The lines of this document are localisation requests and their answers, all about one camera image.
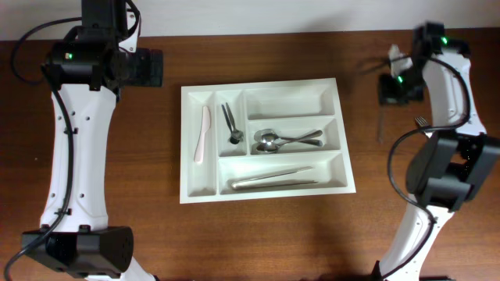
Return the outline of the steel fork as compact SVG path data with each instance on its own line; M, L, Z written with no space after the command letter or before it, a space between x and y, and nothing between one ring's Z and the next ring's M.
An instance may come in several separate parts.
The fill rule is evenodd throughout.
M377 142L383 144L384 142L384 110L385 107L381 106L378 112L377 121Z
M418 116L414 118L414 123L416 125L416 128L422 128L422 127L428 127L430 124L427 122L425 118L422 116ZM423 135L425 135L427 138L431 138L432 133L431 132L422 132Z

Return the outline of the pale pink plastic knife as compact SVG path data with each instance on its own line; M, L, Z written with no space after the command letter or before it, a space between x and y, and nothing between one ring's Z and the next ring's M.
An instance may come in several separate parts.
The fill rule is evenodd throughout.
M202 108L202 124L200 128L200 134L198 138L198 143L195 149L194 162L199 164L203 162L205 153L205 139L211 127L211 114L208 106Z

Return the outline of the small dark metal tongs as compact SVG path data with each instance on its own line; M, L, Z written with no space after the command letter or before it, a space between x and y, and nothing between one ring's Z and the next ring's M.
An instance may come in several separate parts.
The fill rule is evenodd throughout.
M236 122L235 122L234 116L230 110L229 104L226 102L224 105L221 105L221 107L223 110L223 114L224 114L228 129L230 131L229 142L231 144L239 144L243 140L244 134L241 130L239 130L236 127Z

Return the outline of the steel spoon tray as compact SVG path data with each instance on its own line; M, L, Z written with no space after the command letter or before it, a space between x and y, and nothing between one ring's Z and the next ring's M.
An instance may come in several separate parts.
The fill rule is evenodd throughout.
M292 137L280 136L272 129L258 130L257 132L254 133L254 140L263 142L263 137L265 135L270 137L272 140L284 140L284 141L292 140ZM301 143L302 144L310 144L310 145L318 146L318 147L321 147L323 145L323 142L321 140L317 140L315 137L308 139L308 140L301 140Z

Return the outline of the long steel tongs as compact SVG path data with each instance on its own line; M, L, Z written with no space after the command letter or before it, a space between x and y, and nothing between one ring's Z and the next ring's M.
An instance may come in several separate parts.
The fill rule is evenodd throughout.
M253 176L241 180L232 181L229 186L232 190L251 190L267 187L282 187L282 186L295 186L305 184L315 184L315 180L292 179L291 176L298 173L307 172L312 170L311 166L300 167L295 169L287 169L275 173L268 173L259 176Z

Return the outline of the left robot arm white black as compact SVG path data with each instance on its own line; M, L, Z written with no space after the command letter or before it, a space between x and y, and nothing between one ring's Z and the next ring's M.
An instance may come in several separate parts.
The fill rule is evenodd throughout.
M141 14L131 1L84 1L41 72L52 92L55 141L45 210L23 233L20 256L84 280L150 280L134 258L128 226L105 205L110 121L124 87L161 87L163 54L139 48Z

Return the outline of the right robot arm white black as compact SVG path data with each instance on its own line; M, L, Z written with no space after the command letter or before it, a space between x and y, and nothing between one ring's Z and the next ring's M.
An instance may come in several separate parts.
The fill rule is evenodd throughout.
M371 280L419 280L423 263L444 224L472 201L499 157L499 140L480 121L470 86L470 47L445 34L442 23L425 22L413 31L406 55L392 45L383 64L390 73L378 81L380 105L406 105L430 97L432 124L404 133L391 146L387 176L407 209L392 245ZM398 146L413 135L427 140L412 158L405 189L395 181Z

